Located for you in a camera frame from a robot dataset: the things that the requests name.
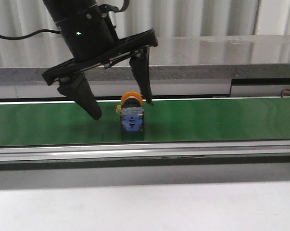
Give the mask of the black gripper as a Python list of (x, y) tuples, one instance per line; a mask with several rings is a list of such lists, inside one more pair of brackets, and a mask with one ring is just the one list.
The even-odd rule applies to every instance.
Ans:
[(48, 85), (59, 79), (58, 92), (81, 106), (93, 119), (102, 116), (84, 73), (77, 73), (98, 65), (106, 68), (129, 57), (129, 64), (142, 97), (153, 105), (150, 86), (149, 47), (158, 41), (153, 29), (119, 39), (110, 13), (124, 12), (109, 4), (47, 4), (61, 36), (73, 58), (45, 71), (42, 76)]

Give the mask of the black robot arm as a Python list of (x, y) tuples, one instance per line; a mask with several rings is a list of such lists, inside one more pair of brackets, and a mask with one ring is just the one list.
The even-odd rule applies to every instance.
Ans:
[(148, 104), (152, 102), (149, 53), (150, 47), (158, 45), (154, 29), (119, 38), (110, 19), (111, 12), (125, 11), (129, 1), (124, 1), (121, 9), (109, 4), (98, 5), (94, 0), (45, 0), (43, 3), (73, 56), (43, 73), (48, 85), (57, 81), (61, 95), (98, 120), (102, 111), (84, 71), (99, 65), (110, 68), (129, 59), (141, 95)]

